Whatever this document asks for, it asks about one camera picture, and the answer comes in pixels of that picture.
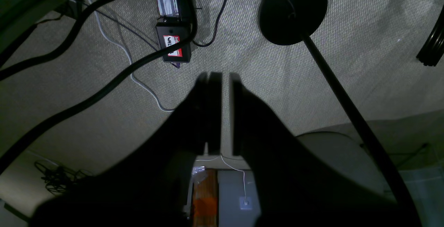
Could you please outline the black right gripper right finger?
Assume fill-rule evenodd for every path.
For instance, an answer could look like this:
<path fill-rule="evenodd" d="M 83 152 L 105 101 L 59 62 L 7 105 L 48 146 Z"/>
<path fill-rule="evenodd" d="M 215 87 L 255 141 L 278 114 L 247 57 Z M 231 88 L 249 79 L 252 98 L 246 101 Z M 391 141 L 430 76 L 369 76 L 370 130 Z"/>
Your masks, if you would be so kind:
<path fill-rule="evenodd" d="M 420 227 L 412 197 L 394 170 L 386 179 L 396 202 L 322 162 L 273 110 L 230 73 L 233 155 L 252 170 L 261 215 L 257 227 Z"/>

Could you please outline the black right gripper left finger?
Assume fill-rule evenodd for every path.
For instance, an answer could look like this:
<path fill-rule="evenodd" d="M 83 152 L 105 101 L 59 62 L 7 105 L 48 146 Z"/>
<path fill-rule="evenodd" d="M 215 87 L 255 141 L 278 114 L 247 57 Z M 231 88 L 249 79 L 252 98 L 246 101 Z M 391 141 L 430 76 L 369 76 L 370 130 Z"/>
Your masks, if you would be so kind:
<path fill-rule="evenodd" d="M 33 227 L 187 227 L 192 169 L 221 145 L 222 73 L 202 73 L 137 150 L 71 192 L 40 205 Z"/>

